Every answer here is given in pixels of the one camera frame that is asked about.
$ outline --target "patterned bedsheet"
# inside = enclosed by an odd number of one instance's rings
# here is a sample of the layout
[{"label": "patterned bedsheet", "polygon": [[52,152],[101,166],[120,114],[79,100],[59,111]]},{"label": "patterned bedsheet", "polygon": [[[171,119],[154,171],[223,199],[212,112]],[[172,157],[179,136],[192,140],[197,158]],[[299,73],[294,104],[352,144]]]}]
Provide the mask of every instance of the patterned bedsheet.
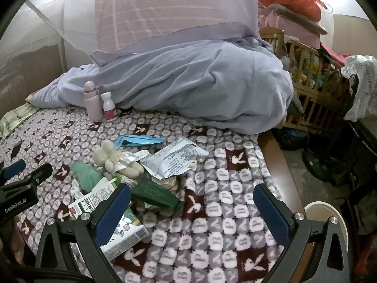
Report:
[{"label": "patterned bedsheet", "polygon": [[[123,110],[113,122],[90,124],[82,108],[40,110],[5,140],[5,166],[19,159],[26,169],[18,178],[49,162],[53,176],[38,187],[39,202],[20,214],[19,228],[37,252],[47,218],[69,220],[67,205],[72,161],[88,162],[103,139],[118,135],[157,135],[167,143],[183,135],[209,152],[180,178],[177,195],[185,201],[175,218],[167,211],[138,213],[150,235],[111,261],[124,282],[260,282],[282,251],[253,203],[253,189],[265,183],[280,198],[257,143],[257,135],[193,127],[176,115]],[[10,159],[16,143],[18,155]],[[89,274],[76,247],[83,273]]]}]

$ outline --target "green cloth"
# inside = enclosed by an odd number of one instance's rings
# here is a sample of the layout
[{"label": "green cloth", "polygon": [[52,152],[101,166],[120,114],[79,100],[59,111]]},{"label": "green cloth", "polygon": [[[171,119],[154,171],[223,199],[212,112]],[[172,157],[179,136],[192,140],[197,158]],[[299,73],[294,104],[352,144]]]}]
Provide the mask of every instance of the green cloth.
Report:
[{"label": "green cloth", "polygon": [[3,138],[7,138],[18,125],[35,114],[38,110],[39,108],[25,103],[6,113],[0,120],[0,135]]},{"label": "green cloth", "polygon": [[91,192],[93,187],[103,178],[103,174],[95,170],[91,165],[82,161],[73,162],[69,168],[75,175],[80,187],[86,192]]}]

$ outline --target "blue gripper pad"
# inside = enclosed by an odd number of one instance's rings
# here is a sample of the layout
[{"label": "blue gripper pad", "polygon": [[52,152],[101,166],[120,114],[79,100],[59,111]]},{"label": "blue gripper pad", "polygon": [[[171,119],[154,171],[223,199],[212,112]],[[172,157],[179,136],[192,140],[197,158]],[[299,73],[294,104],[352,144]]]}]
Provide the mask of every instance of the blue gripper pad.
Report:
[{"label": "blue gripper pad", "polygon": [[270,199],[260,185],[254,188],[253,196],[254,204],[261,213],[276,243],[284,247],[289,246],[291,243],[289,225],[274,204],[274,202],[280,202],[274,196]]},{"label": "blue gripper pad", "polygon": [[109,242],[120,219],[130,204],[131,189],[125,184],[120,184],[108,200],[102,201],[96,207],[95,211],[100,208],[101,204],[105,205],[104,202],[108,202],[109,200],[110,204],[96,224],[94,243],[97,247],[106,245]]},{"label": "blue gripper pad", "polygon": [[26,168],[25,161],[23,159],[20,159],[19,161],[15,162],[14,164],[4,169],[3,178],[6,180],[9,180],[13,178],[15,175],[19,174],[25,168]]}]

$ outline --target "bottle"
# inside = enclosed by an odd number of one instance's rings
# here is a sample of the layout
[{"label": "bottle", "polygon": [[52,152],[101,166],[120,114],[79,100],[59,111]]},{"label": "bottle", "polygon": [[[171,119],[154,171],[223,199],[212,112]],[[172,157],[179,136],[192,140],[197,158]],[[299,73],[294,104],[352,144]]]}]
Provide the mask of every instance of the bottle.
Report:
[{"label": "bottle", "polygon": [[103,118],[99,91],[94,82],[88,81],[84,85],[84,101],[86,111],[91,122],[101,121]]},{"label": "bottle", "polygon": [[106,119],[113,121],[117,119],[115,103],[111,99],[111,92],[105,92],[101,95],[103,100],[103,110],[105,112]]}]

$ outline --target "pink bottle label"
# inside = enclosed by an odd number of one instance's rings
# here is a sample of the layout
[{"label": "pink bottle label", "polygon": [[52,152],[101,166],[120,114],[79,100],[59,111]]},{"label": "pink bottle label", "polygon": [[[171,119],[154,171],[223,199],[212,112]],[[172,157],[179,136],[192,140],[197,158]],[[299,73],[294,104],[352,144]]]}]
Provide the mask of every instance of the pink bottle label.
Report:
[{"label": "pink bottle label", "polygon": [[105,116],[106,116],[106,119],[108,120],[115,119],[116,117],[118,117],[116,114],[116,108],[111,109],[111,110],[106,110]]}]

